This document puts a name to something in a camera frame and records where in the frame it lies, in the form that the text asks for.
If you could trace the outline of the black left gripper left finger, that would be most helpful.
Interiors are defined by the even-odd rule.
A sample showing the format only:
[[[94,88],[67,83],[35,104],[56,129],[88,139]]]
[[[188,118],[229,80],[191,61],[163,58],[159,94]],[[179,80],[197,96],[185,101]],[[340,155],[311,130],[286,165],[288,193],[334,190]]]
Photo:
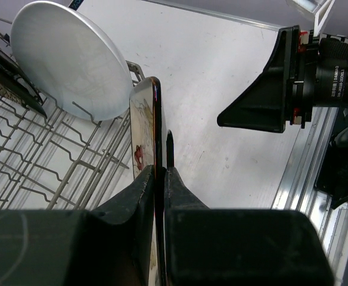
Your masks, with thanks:
[[[0,285],[147,285],[154,168],[94,210],[1,210]]]

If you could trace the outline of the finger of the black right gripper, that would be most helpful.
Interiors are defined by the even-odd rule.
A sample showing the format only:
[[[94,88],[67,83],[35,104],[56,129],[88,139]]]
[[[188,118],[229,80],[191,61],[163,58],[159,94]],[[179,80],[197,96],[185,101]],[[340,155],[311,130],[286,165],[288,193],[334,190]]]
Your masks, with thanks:
[[[256,80],[217,117],[220,127],[284,131],[284,58],[287,29],[279,29],[272,54]]]

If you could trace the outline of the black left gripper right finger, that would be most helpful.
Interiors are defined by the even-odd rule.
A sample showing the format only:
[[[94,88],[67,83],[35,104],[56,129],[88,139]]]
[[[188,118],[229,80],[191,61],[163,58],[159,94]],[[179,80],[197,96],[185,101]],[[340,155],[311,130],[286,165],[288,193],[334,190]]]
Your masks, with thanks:
[[[294,210],[211,209],[183,183],[166,139],[166,273],[170,285],[334,285],[318,234]]]

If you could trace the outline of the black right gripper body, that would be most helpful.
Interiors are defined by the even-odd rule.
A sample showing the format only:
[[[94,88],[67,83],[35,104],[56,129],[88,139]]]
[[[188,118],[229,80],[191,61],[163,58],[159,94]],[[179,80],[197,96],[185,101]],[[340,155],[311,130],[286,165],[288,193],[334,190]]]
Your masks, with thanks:
[[[311,121],[317,66],[317,39],[312,31],[292,27],[290,71],[285,96],[285,119],[305,128]]]

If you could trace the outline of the cream floral square plate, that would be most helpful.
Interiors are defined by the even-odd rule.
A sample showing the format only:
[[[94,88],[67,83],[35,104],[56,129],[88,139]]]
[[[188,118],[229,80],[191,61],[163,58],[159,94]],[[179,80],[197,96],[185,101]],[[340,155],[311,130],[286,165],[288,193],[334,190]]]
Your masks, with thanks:
[[[167,285],[164,254],[164,159],[161,84],[150,76],[132,90],[129,104],[133,176],[144,167],[154,166],[154,218],[156,230],[157,272],[159,285]]]

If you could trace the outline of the white oval plate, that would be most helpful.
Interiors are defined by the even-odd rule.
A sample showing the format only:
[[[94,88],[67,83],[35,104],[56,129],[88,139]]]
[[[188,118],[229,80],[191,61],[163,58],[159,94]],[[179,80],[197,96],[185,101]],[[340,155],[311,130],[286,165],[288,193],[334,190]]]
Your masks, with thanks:
[[[110,120],[129,107],[126,60],[90,19],[51,1],[26,4],[11,26],[16,62],[45,95],[81,119]]]

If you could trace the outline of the teal square plate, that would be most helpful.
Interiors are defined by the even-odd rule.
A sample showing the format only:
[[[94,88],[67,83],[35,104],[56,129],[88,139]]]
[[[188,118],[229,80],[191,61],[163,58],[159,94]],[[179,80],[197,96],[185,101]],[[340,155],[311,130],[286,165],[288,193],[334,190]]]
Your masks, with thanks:
[[[0,50],[0,83],[15,93],[22,100],[22,107],[33,110],[44,118],[43,99],[29,78],[7,54]]]

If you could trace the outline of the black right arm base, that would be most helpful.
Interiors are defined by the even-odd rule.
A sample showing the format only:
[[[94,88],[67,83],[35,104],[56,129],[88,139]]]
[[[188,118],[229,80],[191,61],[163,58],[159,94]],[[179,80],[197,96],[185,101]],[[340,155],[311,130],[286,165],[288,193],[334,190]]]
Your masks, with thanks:
[[[315,187],[331,197],[332,209],[348,203],[348,147],[328,146]]]

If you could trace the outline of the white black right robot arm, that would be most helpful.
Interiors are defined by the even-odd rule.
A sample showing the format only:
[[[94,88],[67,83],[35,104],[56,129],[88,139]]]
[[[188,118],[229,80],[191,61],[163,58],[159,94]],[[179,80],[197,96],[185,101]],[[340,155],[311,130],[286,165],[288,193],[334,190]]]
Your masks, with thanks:
[[[314,107],[337,107],[345,126],[333,133],[316,188],[348,203],[348,43],[320,38],[299,26],[278,31],[274,49],[257,79],[217,117],[221,127],[283,133],[304,127]]]

